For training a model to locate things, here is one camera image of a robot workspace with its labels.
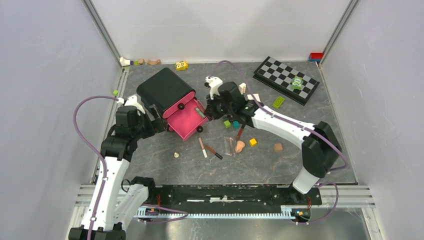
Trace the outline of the red lip pencil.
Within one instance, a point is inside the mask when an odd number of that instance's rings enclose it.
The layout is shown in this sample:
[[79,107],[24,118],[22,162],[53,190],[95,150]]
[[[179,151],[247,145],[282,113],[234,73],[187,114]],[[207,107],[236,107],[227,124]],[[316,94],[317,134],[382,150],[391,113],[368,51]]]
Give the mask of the red lip pencil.
[[237,133],[237,135],[236,135],[236,141],[239,141],[240,140],[240,137],[241,137],[241,135],[242,135],[242,133],[243,133],[243,131],[244,131],[244,128],[245,128],[245,124],[243,124],[241,127],[240,127],[240,129],[239,129],[239,131],[238,131],[238,133]]

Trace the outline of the green tube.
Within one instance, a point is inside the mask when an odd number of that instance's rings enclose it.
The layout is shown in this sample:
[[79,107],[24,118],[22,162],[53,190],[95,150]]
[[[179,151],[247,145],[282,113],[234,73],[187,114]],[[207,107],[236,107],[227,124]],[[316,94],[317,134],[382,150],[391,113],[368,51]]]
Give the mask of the green tube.
[[199,108],[195,108],[195,111],[199,114],[199,116],[200,117],[202,117],[203,119],[206,117],[205,115],[204,115],[204,113],[199,109]]

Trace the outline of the pink top drawer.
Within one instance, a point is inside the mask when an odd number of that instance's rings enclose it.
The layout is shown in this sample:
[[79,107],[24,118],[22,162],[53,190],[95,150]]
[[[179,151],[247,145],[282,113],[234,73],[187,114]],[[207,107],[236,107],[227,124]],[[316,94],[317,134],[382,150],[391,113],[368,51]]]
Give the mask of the pink top drawer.
[[170,107],[168,107],[162,114],[164,119],[168,119],[171,115],[173,115],[178,110],[182,110],[185,108],[185,105],[188,104],[191,100],[195,98],[195,92],[190,91],[181,99],[179,99],[176,103],[173,103]]

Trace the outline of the pink drawer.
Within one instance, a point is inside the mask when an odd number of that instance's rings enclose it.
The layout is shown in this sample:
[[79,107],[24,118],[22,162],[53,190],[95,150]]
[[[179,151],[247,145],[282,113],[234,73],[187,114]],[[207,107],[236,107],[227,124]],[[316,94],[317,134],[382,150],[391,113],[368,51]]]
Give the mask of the pink drawer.
[[191,100],[195,98],[195,92],[190,91],[181,99],[179,99],[176,103],[173,103],[170,107],[168,107],[162,114],[164,119],[168,119],[171,115],[173,115],[178,110],[182,110],[185,108],[185,105],[188,104]]
[[203,125],[209,121],[205,114],[205,118],[200,117],[195,108],[199,108],[204,114],[203,105],[194,98],[185,105],[184,109],[178,110],[166,119],[170,130],[179,135],[184,142],[193,134],[201,133]]

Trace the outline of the black makeup organizer box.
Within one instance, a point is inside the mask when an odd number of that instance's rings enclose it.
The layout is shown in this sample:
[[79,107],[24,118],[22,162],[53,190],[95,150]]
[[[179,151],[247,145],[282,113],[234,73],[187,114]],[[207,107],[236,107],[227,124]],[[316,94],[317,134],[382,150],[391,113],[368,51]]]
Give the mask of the black makeup organizer box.
[[191,91],[196,94],[188,83],[168,67],[142,82],[136,89],[144,105],[156,105],[161,116],[167,108]]

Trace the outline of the clear plastic bag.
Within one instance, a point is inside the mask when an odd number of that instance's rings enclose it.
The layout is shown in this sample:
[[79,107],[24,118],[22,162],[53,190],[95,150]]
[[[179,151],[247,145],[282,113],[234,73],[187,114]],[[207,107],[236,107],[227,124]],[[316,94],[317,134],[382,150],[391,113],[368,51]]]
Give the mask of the clear plastic bag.
[[232,137],[224,137],[224,154],[228,156],[236,155],[236,140]]

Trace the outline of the white cube box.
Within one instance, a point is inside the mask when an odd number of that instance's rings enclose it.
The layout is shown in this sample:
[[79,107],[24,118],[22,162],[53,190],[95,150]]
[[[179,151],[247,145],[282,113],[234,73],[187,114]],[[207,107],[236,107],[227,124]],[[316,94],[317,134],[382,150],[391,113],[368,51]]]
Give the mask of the white cube box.
[[247,99],[248,99],[248,100],[256,100],[256,101],[258,101],[258,102],[261,102],[261,100],[260,100],[260,96],[259,96],[259,94],[258,94],[258,93],[248,94],[248,95],[247,95]]

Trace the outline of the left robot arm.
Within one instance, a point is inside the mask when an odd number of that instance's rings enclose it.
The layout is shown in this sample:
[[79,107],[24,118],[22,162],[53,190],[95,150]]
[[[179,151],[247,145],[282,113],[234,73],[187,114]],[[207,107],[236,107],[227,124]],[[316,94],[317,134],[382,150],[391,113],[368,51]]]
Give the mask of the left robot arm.
[[154,136],[156,130],[138,103],[120,106],[115,120],[101,144],[99,178],[88,211],[80,226],[70,229],[70,240],[124,240],[138,208],[157,198],[154,179],[136,176],[124,198],[118,201],[138,141]]

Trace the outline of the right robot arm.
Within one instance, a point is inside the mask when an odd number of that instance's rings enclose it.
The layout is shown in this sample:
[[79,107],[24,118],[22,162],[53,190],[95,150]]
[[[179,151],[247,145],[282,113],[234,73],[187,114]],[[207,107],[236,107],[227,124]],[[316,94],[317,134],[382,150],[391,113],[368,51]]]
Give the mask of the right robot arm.
[[302,169],[289,189],[289,199],[302,204],[309,198],[314,185],[334,170],[338,157],[345,159],[334,131],[326,122],[306,123],[285,116],[258,102],[248,100],[239,86],[223,82],[218,77],[207,77],[204,85],[209,89],[204,114],[210,120],[229,117],[242,125],[277,135],[301,150]]

